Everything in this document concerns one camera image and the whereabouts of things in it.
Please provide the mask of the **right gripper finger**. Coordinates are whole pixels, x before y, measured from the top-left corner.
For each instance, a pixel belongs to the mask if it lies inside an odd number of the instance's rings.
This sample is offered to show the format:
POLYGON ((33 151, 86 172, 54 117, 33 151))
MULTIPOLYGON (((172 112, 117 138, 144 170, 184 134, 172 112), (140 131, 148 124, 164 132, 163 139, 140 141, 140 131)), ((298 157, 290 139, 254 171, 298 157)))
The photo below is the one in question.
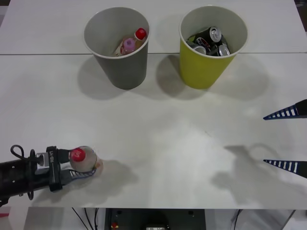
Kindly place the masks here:
POLYGON ((303 178, 307 178, 306 161, 279 161, 279 160, 263 160, 263 161, 267 164, 273 165, 287 172, 291 172, 303 178))
POLYGON ((307 99, 263 117, 264 120, 294 119, 307 117, 307 99))

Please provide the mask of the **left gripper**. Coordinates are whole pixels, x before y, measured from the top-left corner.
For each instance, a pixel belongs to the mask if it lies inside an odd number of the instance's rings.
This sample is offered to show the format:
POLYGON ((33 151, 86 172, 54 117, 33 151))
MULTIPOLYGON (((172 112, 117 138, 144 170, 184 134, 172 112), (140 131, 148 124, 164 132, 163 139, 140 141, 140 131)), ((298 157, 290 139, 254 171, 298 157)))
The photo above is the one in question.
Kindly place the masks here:
POLYGON ((88 172, 78 172, 73 169, 61 170, 60 164, 70 161, 70 151, 68 149, 58 149, 56 146, 47 147, 49 163, 49 189, 51 192, 59 191, 63 185, 72 181, 85 179, 94 176, 96 168, 88 172))

